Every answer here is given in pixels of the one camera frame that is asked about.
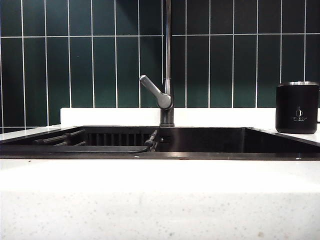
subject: faucet base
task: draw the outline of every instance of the faucet base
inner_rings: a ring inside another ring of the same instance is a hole
[[[174,127],[174,123],[160,123],[160,127]]]

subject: dark green tile wall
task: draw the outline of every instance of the dark green tile wall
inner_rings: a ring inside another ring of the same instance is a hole
[[[162,84],[162,8],[0,0],[0,126],[59,124],[70,104],[157,107],[139,74]],[[318,82],[319,11],[318,0],[172,0],[175,107],[273,108],[280,82]]]
[[[49,125],[60,123],[60,108],[70,107],[68,38],[47,39]]]
[[[119,108],[139,107],[139,43],[137,37],[117,37],[117,96]]]
[[[71,37],[71,106],[73,108],[92,108],[92,46],[90,37]]]
[[[45,38],[24,39],[25,117],[27,126],[47,124]]]
[[[94,103],[96,108],[116,107],[116,61],[114,56],[114,37],[96,37],[93,40]]]
[[[162,42],[161,37],[140,37],[140,73],[147,75],[160,89],[162,85]],[[141,107],[156,108],[155,97],[142,85]]]
[[[211,37],[210,107],[232,106],[232,36]]]

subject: mug rim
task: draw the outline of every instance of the mug rim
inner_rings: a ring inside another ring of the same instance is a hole
[[[291,81],[291,82],[284,82],[278,85],[278,87],[283,87],[283,86],[319,86],[319,83],[315,81]]]

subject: faucet handle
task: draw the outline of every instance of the faucet handle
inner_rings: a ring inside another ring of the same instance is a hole
[[[140,76],[141,84],[148,89],[156,98],[157,104],[161,109],[170,108],[172,101],[171,96],[165,93],[162,93],[159,88],[146,76]]]

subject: sink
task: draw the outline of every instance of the sink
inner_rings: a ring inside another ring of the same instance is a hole
[[[151,147],[147,146],[146,141],[155,133]],[[135,157],[140,158],[145,154],[150,159],[161,156],[164,158],[165,153],[167,157],[173,156],[172,153],[175,153],[174,156],[180,153],[179,156],[185,156],[186,159],[189,156],[187,153],[199,153],[190,155],[194,158],[205,156],[200,153],[224,153],[229,154],[228,156],[268,153],[318,154],[320,144],[250,127],[158,126],[81,126],[0,142],[2,156],[18,155],[23,158],[36,154],[43,157],[61,155],[76,158],[76,154],[87,154],[83,156],[95,158],[94,153],[104,154],[99,158],[106,158],[106,154],[127,154],[126,158],[133,158],[130,154],[139,154]]]

